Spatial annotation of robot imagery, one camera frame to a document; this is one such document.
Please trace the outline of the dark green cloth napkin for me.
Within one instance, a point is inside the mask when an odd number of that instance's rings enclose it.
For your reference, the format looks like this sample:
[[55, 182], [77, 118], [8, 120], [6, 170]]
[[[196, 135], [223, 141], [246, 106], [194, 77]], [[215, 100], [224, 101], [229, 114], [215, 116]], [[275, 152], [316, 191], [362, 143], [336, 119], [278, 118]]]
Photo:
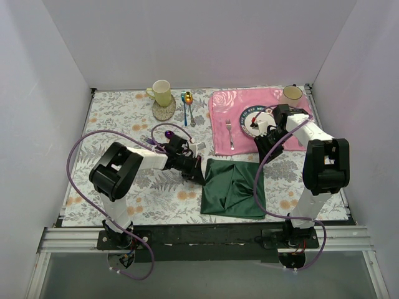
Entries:
[[209, 159], [206, 164], [205, 185], [202, 189], [202, 214], [242, 219], [263, 219], [266, 206], [263, 173], [257, 183], [257, 198], [253, 197], [255, 175], [259, 165], [246, 161]]

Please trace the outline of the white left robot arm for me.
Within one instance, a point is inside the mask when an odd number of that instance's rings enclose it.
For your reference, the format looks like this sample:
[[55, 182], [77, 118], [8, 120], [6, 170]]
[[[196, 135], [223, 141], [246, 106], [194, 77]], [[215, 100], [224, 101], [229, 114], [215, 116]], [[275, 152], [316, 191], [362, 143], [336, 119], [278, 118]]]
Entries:
[[205, 185], [202, 158], [192, 147], [186, 140], [178, 139], [156, 147], [159, 151], [165, 150], [157, 153], [114, 142], [99, 159], [89, 174], [89, 181], [102, 199], [107, 214], [103, 227], [114, 246], [126, 249], [132, 244], [133, 224], [127, 211], [126, 195], [139, 171], [175, 169], [185, 181]]

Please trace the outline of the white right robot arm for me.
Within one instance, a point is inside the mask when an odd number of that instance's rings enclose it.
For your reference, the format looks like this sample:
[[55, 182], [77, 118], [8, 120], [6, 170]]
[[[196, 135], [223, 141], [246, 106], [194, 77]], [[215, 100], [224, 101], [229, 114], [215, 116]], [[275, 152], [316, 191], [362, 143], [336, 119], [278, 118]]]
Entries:
[[259, 130], [254, 142], [260, 165], [277, 158], [284, 150], [283, 144], [295, 136], [306, 148], [302, 170], [304, 190], [296, 207], [284, 216], [282, 226], [263, 230], [259, 241], [266, 249], [276, 249], [280, 245], [286, 248], [317, 245], [314, 225], [319, 212], [332, 195], [350, 181], [349, 142], [325, 133], [302, 108], [287, 104], [271, 108], [274, 124], [259, 120], [257, 116], [251, 120], [251, 126]]

